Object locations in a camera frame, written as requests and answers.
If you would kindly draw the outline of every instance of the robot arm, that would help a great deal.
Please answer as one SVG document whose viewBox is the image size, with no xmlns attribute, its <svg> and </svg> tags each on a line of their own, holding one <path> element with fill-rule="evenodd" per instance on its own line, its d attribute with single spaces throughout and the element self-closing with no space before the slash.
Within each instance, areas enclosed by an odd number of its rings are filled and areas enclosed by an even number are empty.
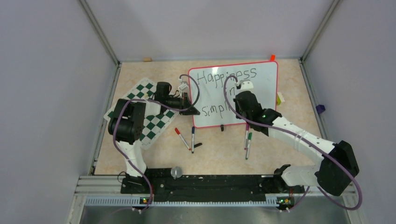
<svg viewBox="0 0 396 224">
<path fill-rule="evenodd" d="M 253 84 L 249 80 L 241 81 L 240 84 L 237 84 L 237 88 L 239 88 L 241 92 L 235 96 L 235 107 L 236 111 L 243 117 L 257 123 L 297 133 L 335 158 L 353 177 L 359 173 L 359 167 L 352 147 L 347 142 L 341 141 L 336 144 L 322 139 L 289 122 L 279 112 L 272 109 L 262 109 L 261 105 L 257 102 L 256 96 L 251 92 Z M 301 167 L 284 165 L 281 169 L 278 169 L 276 172 L 281 175 L 288 186 L 320 186 L 328 193 L 339 196 L 351 182 L 339 167 L 302 141 L 301 138 L 276 129 L 254 124 L 249 125 L 255 131 L 262 132 L 269 137 L 286 142 L 315 163 L 313 166 Z"/>
<path fill-rule="evenodd" d="M 179 112 L 182 115 L 199 115 L 199 111 L 191 106 L 191 102 L 186 92 L 180 93 L 179 97 L 170 95 L 172 87 L 169 83 L 158 82 L 156 92 L 154 93 L 154 100 L 166 106 L 177 109 L 187 109 Z M 166 108 L 154 102 L 131 102 L 126 107 L 122 117 L 121 110 L 127 103 L 126 99 L 119 99 L 114 109 L 113 117 L 111 117 L 108 131 L 111 135 L 114 133 L 117 120 L 120 119 L 116 133 L 116 144 L 120 150 L 129 158 L 142 173 L 146 171 L 146 164 L 141 155 L 141 141 L 139 140 L 142 130 L 144 128 L 144 118 L 149 115 L 158 115 L 163 113 Z M 141 177 L 126 160 L 126 173 L 131 177 Z"/>
</svg>

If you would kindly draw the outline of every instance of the gray floor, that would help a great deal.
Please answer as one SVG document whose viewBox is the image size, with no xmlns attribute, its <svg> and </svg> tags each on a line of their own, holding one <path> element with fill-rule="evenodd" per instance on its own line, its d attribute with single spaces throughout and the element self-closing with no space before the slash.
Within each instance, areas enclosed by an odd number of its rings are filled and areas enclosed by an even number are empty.
<svg viewBox="0 0 396 224">
<path fill-rule="evenodd" d="M 97 224 L 119 207 L 86 206 L 81 224 Z M 307 197 L 288 213 L 257 207 L 153 207 L 139 215 L 130 210 L 108 217 L 102 224 L 349 224 L 347 212 L 323 197 Z"/>
</svg>

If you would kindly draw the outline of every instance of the white wall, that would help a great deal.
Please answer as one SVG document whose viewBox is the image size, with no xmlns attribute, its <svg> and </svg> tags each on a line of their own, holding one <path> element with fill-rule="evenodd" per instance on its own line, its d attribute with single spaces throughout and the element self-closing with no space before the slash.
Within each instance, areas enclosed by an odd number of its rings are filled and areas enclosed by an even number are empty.
<svg viewBox="0 0 396 224">
<path fill-rule="evenodd" d="M 120 61 L 300 57 L 332 0 L 87 0 Z"/>
<path fill-rule="evenodd" d="M 343 1 L 307 61 L 333 140 L 350 142 L 371 223 L 394 223 L 396 2 Z"/>
<path fill-rule="evenodd" d="M 77 0 L 0 3 L 1 223 L 64 223 L 115 66 Z"/>
</svg>

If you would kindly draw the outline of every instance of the chessboard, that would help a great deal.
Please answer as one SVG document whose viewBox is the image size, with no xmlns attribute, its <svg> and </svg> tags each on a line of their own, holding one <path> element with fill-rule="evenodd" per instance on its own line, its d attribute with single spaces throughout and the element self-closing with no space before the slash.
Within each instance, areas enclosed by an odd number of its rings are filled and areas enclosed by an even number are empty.
<svg viewBox="0 0 396 224">
<path fill-rule="evenodd" d="M 156 92 L 157 83 L 151 81 L 148 78 L 141 79 L 132 89 L 130 89 L 124 96 L 123 99 L 141 99 L 145 94 L 151 97 Z M 104 119 L 110 121 L 115 105 L 108 110 Z M 148 149 L 150 146 L 158 139 L 158 137 L 165 131 L 168 125 L 173 121 L 173 119 L 178 115 L 177 112 L 166 110 L 162 114 L 156 116 L 150 115 L 144 118 L 144 129 L 140 136 L 141 147 L 143 149 Z"/>
</svg>

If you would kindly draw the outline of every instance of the green marker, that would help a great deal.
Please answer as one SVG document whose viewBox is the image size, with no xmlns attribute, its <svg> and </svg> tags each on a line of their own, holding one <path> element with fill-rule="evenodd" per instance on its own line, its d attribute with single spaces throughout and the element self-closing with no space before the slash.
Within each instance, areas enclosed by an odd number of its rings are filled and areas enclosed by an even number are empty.
<svg viewBox="0 0 396 224">
<path fill-rule="evenodd" d="M 245 156 L 245 160 L 247 160 L 249 158 L 249 151 L 250 151 L 250 143 L 252 142 L 252 132 L 249 133 L 249 141 L 247 142 L 247 150 L 246 150 L 246 156 Z"/>
</svg>

